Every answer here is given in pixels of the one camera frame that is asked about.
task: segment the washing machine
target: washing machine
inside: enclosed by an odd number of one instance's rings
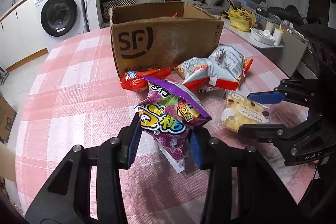
[[[87,32],[84,0],[34,0],[34,5],[48,52],[65,39]]]

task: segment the yellow plastic bag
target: yellow plastic bag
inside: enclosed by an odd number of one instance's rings
[[[230,18],[231,26],[244,32],[250,31],[250,28],[254,27],[256,22],[255,15],[244,8],[235,9],[230,6],[228,16]]]

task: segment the white tray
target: white tray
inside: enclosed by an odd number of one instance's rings
[[[251,36],[264,44],[270,45],[272,46],[275,42],[275,39],[271,36],[271,38],[265,37],[264,35],[262,35],[261,33],[259,33],[259,30],[255,29],[255,28],[251,28]]]

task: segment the label sticker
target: label sticker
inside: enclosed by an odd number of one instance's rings
[[[231,96],[232,96],[233,98],[235,98],[235,99],[244,101],[244,98],[241,97],[241,96],[240,96],[239,94],[237,94],[237,93],[232,93]]]
[[[243,71],[243,58],[234,48],[227,48],[225,55],[225,66],[237,80]]]
[[[251,109],[247,106],[237,104],[236,108],[241,113],[241,115],[243,115],[247,118],[253,119],[253,120],[258,121],[260,123],[266,123],[267,122],[266,118],[262,114],[254,111],[253,109]]]

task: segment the round table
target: round table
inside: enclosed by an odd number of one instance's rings
[[[252,45],[223,28],[220,43],[232,44],[254,61],[238,93],[273,90],[286,75]],[[174,71],[168,80],[181,82]],[[241,140],[217,122],[223,108],[223,90],[198,94],[213,120],[210,134],[233,147],[253,144],[277,172],[296,202],[314,173],[314,165],[286,167],[277,148]],[[72,37],[53,49],[24,105],[16,148],[16,181],[23,211],[75,144],[97,146],[117,136],[130,124],[134,106],[147,91],[123,90],[111,50],[110,28]],[[272,123],[292,127],[304,121],[307,108],[282,102],[270,106]],[[153,138],[143,133],[130,170],[120,170],[120,183],[129,223],[199,223],[205,200],[208,171],[192,161],[177,174]],[[96,218],[95,169],[91,176],[91,216]]]

